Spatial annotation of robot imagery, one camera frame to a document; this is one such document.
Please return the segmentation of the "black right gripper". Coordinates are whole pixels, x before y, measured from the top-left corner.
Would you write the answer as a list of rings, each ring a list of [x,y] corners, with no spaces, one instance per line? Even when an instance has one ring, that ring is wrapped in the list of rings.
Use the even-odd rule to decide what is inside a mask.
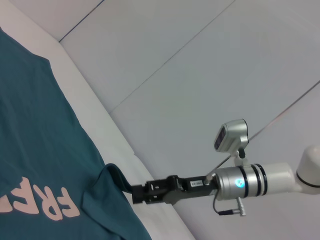
[[[218,189],[215,178],[205,183],[205,176],[181,178],[174,175],[172,177],[171,181],[158,179],[147,181],[145,185],[132,186],[133,203],[175,205],[180,200],[213,195]]]

